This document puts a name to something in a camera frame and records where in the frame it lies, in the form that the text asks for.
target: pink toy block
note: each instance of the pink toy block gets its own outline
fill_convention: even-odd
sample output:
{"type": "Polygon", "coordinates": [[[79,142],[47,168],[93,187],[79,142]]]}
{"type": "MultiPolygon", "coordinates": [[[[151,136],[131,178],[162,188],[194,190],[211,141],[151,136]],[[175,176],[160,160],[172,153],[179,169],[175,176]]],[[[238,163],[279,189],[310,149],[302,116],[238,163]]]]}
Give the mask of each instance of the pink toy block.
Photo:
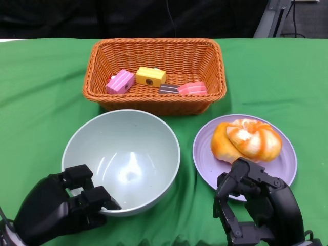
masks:
{"type": "Polygon", "coordinates": [[[182,95],[207,95],[207,90],[204,82],[186,83],[178,87],[179,94],[182,95]]]}
{"type": "Polygon", "coordinates": [[[134,83],[134,74],[122,69],[114,78],[108,81],[106,85],[107,93],[124,94],[134,83]]]}

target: basket rim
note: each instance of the basket rim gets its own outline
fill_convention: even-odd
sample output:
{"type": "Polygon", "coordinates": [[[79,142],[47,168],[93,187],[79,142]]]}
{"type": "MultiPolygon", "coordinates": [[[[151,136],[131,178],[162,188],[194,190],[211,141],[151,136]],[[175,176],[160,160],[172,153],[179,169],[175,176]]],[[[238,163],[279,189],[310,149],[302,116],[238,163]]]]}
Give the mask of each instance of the basket rim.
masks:
{"type": "Polygon", "coordinates": [[[84,79],[83,86],[83,95],[86,99],[90,101],[100,102],[106,100],[107,102],[115,101],[118,102],[119,99],[133,99],[133,101],[154,101],[156,99],[164,99],[171,98],[173,100],[179,101],[198,101],[198,102],[209,102],[216,101],[221,99],[227,91],[226,79],[225,79],[225,69],[222,58],[222,51],[220,45],[208,38],[113,38],[113,39],[103,39],[96,42],[92,48],[90,59],[87,65],[87,72],[84,79]],[[195,44],[209,44],[214,47],[216,50],[216,55],[218,56],[219,63],[222,67],[221,80],[218,79],[218,82],[221,83],[222,90],[216,93],[210,93],[207,95],[181,95],[181,94],[159,94],[159,93],[138,93],[138,94],[119,94],[119,95],[111,95],[111,94],[96,94],[90,90],[90,79],[94,70],[95,59],[98,51],[101,46],[104,44],[111,43],[176,43],[176,44],[185,44],[185,43],[195,43],[195,44]]]}

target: foam block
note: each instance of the foam block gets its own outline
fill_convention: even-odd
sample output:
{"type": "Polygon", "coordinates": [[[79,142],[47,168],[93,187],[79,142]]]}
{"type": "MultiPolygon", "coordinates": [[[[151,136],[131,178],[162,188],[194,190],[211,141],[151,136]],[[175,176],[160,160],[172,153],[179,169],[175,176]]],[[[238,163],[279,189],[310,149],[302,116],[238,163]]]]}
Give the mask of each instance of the foam block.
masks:
{"type": "Polygon", "coordinates": [[[122,69],[115,77],[109,80],[106,85],[107,93],[124,94],[134,83],[134,74],[122,69]]]}
{"type": "Polygon", "coordinates": [[[140,67],[135,78],[139,84],[160,87],[166,80],[166,72],[157,68],[140,67]]]}
{"type": "Polygon", "coordinates": [[[179,94],[178,87],[179,86],[172,85],[172,84],[160,84],[159,93],[160,94],[168,94],[168,93],[179,94]]]}
{"type": "Polygon", "coordinates": [[[178,92],[182,95],[207,95],[204,82],[186,83],[178,88],[178,92]]]}

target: yellow toy block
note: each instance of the yellow toy block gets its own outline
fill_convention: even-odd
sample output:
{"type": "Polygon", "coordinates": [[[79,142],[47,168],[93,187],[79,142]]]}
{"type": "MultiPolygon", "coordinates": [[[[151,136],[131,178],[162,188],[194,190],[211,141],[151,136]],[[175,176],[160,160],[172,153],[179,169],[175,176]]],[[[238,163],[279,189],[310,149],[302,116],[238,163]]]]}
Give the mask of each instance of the yellow toy block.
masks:
{"type": "Polygon", "coordinates": [[[140,67],[135,74],[137,83],[160,87],[166,80],[166,72],[155,68],[140,67]]]}

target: plate rim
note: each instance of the plate rim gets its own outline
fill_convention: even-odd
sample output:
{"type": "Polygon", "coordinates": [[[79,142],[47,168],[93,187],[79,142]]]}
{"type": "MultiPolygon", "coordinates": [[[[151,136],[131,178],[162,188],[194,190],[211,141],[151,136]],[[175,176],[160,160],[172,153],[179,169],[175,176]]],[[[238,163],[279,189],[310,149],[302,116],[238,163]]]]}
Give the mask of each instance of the plate rim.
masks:
{"type": "MultiPolygon", "coordinates": [[[[292,145],[292,143],[290,142],[290,140],[287,138],[287,136],[278,128],[278,127],[276,127],[274,124],[272,124],[272,123],[270,123],[270,122],[268,122],[268,121],[266,121],[266,120],[264,120],[264,119],[262,119],[262,118],[259,118],[259,117],[256,117],[256,116],[253,116],[253,115],[248,115],[248,114],[227,114],[227,115],[222,115],[222,116],[220,116],[220,117],[217,117],[217,118],[215,118],[215,119],[213,119],[213,120],[211,120],[211,121],[209,121],[209,122],[207,122],[199,131],[198,131],[198,133],[197,133],[197,135],[196,135],[196,137],[195,137],[195,139],[194,139],[194,143],[193,143],[193,160],[194,160],[194,165],[195,165],[195,167],[196,167],[196,169],[197,169],[197,172],[199,173],[199,175],[202,177],[202,179],[211,187],[211,188],[213,188],[214,190],[216,190],[217,188],[215,188],[215,187],[213,187],[213,186],[211,186],[207,181],[206,181],[206,179],[203,177],[203,175],[202,175],[202,173],[199,171],[199,168],[198,168],[198,166],[196,165],[196,161],[195,161],[195,144],[196,144],[196,140],[197,140],[197,138],[198,138],[198,136],[199,136],[199,134],[201,133],[201,131],[207,126],[207,125],[209,125],[211,122],[213,122],[213,121],[215,121],[215,120],[217,120],[217,119],[220,119],[220,118],[224,118],[224,117],[227,117],[227,116],[245,116],[245,117],[250,117],[250,118],[254,118],[254,119],[258,119],[258,120],[260,120],[260,121],[262,121],[262,122],[264,122],[264,123],[268,123],[268,124],[270,124],[271,126],[273,126],[273,127],[275,127],[285,138],[286,138],[286,140],[287,140],[287,142],[290,144],[290,146],[292,147],[292,150],[293,150],[293,154],[294,154],[294,158],[295,158],[295,170],[294,170],[294,173],[293,173],[293,177],[292,177],[292,179],[291,179],[291,181],[287,184],[288,186],[291,186],[291,184],[293,183],[293,181],[294,181],[294,179],[295,179],[295,177],[296,177],[296,173],[297,173],[297,156],[296,156],[296,152],[295,152],[295,149],[294,149],[294,146],[292,145]]],[[[234,199],[234,200],[238,200],[238,201],[246,201],[246,199],[245,199],[245,197],[244,196],[238,196],[238,197],[236,197],[236,196],[232,196],[232,195],[229,195],[229,198],[231,198],[231,199],[234,199]]]]}

